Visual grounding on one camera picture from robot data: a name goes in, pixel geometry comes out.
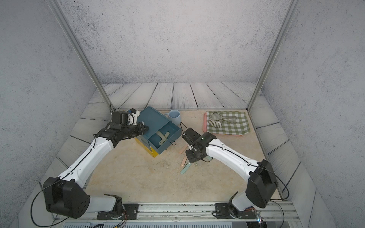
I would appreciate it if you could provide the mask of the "olive fruit knife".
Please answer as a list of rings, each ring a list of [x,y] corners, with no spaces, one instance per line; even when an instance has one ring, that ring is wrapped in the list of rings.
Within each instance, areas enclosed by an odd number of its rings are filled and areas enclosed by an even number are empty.
[[[159,145],[163,145],[167,141],[170,132],[166,132],[165,134],[163,134],[160,131],[157,131],[156,134],[161,138]]]
[[[164,134],[162,134],[160,131],[157,131],[156,134],[161,138],[162,141],[166,141],[167,138]]]

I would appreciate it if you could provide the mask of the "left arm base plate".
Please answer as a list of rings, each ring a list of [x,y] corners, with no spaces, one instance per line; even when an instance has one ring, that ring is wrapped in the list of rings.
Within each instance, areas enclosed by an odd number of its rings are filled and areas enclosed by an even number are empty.
[[[108,212],[99,212],[97,220],[136,220],[139,204],[137,203],[122,203],[115,206],[114,209]]]

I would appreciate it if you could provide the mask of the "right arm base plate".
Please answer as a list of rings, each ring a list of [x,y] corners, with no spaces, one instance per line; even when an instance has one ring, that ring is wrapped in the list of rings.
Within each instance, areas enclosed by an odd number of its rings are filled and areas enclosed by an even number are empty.
[[[216,203],[212,215],[217,219],[256,219],[257,214],[253,207],[239,211],[230,203]]]

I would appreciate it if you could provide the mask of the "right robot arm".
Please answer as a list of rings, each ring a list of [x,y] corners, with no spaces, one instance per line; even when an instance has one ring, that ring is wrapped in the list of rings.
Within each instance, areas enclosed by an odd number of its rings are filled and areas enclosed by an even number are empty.
[[[209,132],[200,135],[188,128],[182,134],[182,138],[189,147],[185,154],[190,163],[209,156],[231,168],[247,182],[246,189],[241,193],[235,193],[227,203],[230,217],[239,219],[246,211],[257,207],[264,209],[267,206],[278,186],[270,162],[265,159],[257,161],[248,158]]]

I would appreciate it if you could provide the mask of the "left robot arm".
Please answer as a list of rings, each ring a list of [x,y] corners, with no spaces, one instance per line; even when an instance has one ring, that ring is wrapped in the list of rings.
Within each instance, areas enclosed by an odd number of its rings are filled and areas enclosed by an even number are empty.
[[[91,145],[71,166],[58,177],[49,177],[44,182],[46,210],[73,219],[94,212],[121,216],[124,212],[121,197],[112,194],[90,196],[83,188],[98,164],[120,141],[144,135],[148,130],[149,127],[143,122],[101,129]]]

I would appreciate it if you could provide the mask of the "teal top drawer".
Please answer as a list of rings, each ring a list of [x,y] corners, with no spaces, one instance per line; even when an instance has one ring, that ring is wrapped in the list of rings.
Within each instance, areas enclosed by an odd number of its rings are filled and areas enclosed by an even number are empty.
[[[146,134],[147,142],[153,154],[161,154],[169,146],[177,145],[182,130],[171,121],[161,126],[150,127]]]

